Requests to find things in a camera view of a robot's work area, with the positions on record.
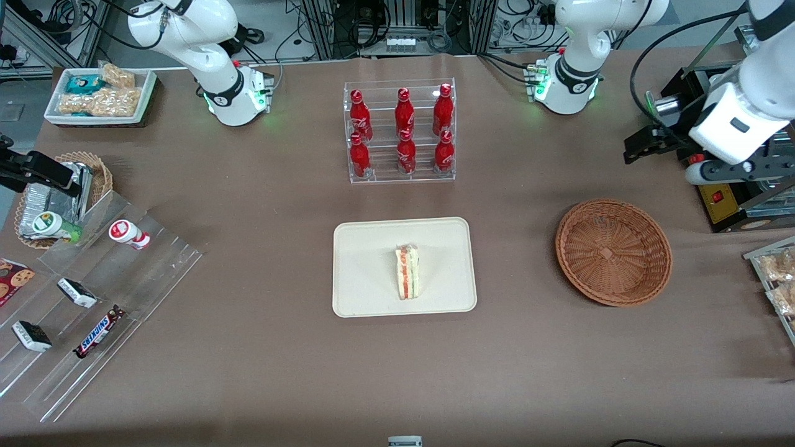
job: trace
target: coca-cola bottle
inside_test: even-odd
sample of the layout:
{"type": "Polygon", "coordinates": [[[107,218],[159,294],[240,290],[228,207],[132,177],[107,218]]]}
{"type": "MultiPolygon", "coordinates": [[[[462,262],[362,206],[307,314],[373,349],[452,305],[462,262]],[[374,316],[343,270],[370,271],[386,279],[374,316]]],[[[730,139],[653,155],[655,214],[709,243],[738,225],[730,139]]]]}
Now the coca-cola bottle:
{"type": "Polygon", "coordinates": [[[450,94],[452,94],[450,84],[442,84],[439,87],[439,98],[436,99],[436,104],[433,106],[434,135],[438,135],[442,130],[450,130],[454,108],[450,94]]]}
{"type": "Polygon", "coordinates": [[[373,125],[370,123],[370,109],[362,100],[362,91],[351,91],[351,124],[353,131],[370,141],[373,139],[373,125]]]}
{"type": "Polygon", "coordinates": [[[370,167],[370,151],[362,142],[362,135],[353,133],[351,135],[351,163],[353,164],[353,174],[359,178],[368,178],[373,175],[370,167]]]}
{"type": "Polygon", "coordinates": [[[404,174],[411,174],[417,167],[417,147],[411,140],[411,129],[400,131],[400,142],[397,143],[397,169],[404,174]]]}
{"type": "Polygon", "coordinates": [[[414,131],[414,106],[409,100],[409,89],[401,87],[397,90],[397,107],[395,107],[395,132],[400,134],[403,129],[414,131]]]}
{"type": "Polygon", "coordinates": [[[433,171],[441,176],[446,176],[452,171],[452,164],[456,159],[456,148],[452,145],[450,130],[442,130],[439,139],[439,144],[436,145],[433,171]]]}

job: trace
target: snickers bar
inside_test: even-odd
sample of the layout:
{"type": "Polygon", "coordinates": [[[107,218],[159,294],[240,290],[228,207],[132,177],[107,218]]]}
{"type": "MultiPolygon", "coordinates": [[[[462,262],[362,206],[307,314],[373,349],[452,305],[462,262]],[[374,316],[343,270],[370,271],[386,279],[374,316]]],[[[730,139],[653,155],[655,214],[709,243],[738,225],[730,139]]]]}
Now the snickers bar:
{"type": "Polygon", "coordinates": [[[116,325],[116,321],[119,318],[124,317],[124,312],[121,310],[117,305],[113,305],[113,309],[111,309],[102,320],[91,330],[91,333],[88,334],[83,343],[80,344],[77,348],[73,350],[77,357],[80,359],[85,359],[88,355],[88,352],[94,348],[103,338],[111,331],[111,329],[116,325]]]}

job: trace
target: round basket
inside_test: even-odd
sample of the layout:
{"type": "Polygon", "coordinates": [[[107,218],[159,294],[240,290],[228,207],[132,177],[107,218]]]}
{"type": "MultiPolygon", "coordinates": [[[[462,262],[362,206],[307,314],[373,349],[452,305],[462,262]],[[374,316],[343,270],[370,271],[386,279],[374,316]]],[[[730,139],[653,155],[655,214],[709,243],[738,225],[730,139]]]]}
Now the round basket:
{"type": "MultiPolygon", "coordinates": [[[[55,157],[58,162],[73,161],[84,163],[91,168],[93,178],[91,180],[91,191],[88,197],[87,209],[94,206],[106,192],[113,189],[113,175],[108,170],[107,166],[102,163],[102,159],[94,154],[88,152],[70,152],[55,157]]],[[[26,246],[35,248],[37,250],[47,250],[55,243],[55,239],[39,239],[29,240],[19,235],[19,222],[22,218],[22,210],[25,209],[25,198],[27,197],[27,189],[22,193],[22,198],[19,200],[17,211],[14,215],[14,230],[17,232],[17,237],[26,246]]]]}
{"type": "Polygon", "coordinates": [[[640,208],[617,200],[572,208],[557,228],[555,251],[568,280],[605,305],[643,304],[671,277],[671,246],[660,226],[640,208]]]}

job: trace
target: red switch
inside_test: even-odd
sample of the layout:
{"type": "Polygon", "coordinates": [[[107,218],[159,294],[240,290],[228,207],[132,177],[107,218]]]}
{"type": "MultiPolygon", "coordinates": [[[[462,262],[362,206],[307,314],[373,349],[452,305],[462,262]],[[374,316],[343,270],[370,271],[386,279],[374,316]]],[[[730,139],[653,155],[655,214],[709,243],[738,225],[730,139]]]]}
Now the red switch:
{"type": "Polygon", "coordinates": [[[688,158],[688,161],[691,165],[695,165],[696,163],[701,163],[704,161],[704,154],[693,154],[688,158]]]}

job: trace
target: table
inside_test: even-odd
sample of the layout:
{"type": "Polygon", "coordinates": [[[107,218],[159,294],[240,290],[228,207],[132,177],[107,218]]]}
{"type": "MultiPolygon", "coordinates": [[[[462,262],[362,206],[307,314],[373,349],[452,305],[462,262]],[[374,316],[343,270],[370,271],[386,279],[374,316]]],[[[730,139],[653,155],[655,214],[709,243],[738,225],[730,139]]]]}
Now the table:
{"type": "MultiPolygon", "coordinates": [[[[655,52],[638,87],[662,87],[697,50],[655,52]]],[[[793,347],[742,259],[791,231],[709,234],[673,155],[622,163],[645,123],[627,91],[637,55],[612,55],[574,116],[527,103],[475,57],[435,56],[288,66],[272,113],[240,128],[207,113],[186,71],[160,73],[144,129],[45,124],[38,150],[98,154],[123,196],[206,255],[58,423],[0,401],[2,445],[792,445],[793,347]],[[349,185],[343,83],[445,76],[456,181],[349,185]],[[611,309],[564,279],[558,221],[595,197],[665,230],[674,268],[658,299],[611,309]],[[439,216],[470,224],[473,311],[332,312],[338,224],[439,216]]],[[[6,256],[33,262],[11,228],[6,256]]]]}

